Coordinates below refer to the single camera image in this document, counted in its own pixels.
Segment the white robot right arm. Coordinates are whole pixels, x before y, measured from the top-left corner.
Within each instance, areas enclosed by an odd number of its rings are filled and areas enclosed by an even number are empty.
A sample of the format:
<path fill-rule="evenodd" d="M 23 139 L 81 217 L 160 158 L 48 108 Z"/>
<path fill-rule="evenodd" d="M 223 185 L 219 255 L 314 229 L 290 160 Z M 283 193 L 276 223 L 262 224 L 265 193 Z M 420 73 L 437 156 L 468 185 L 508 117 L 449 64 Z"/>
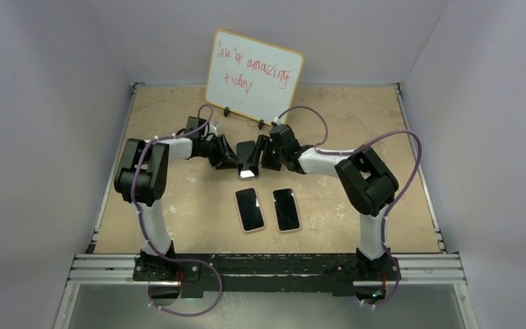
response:
<path fill-rule="evenodd" d="M 360 151 L 333 151 L 301 145 L 292 128 L 281 124 L 259 135 L 251 151 L 239 157 L 239 172 L 263 167 L 338 178 L 347 199 L 360 216 L 356 252 L 359 274 L 373 279 L 384 270 L 389 257 L 387 214 L 399 183 L 378 154 L 367 146 Z"/>

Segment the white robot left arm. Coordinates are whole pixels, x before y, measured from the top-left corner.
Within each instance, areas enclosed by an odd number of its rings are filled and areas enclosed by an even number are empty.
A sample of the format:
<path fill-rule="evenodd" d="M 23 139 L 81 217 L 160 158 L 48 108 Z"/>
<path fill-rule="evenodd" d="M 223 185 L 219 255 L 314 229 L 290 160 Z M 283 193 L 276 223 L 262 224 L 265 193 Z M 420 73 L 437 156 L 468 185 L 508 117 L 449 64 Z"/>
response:
<path fill-rule="evenodd" d="M 134 209 L 142 233 L 140 268 L 159 280 L 169 280 L 177 271 L 161 201 L 168 164 L 194 157 L 208 159 L 215 169 L 235 169 L 239 164 L 224 135 L 208 120 L 189 117 L 185 128 L 165 138 L 128 139 L 114 176 L 114 189 Z"/>

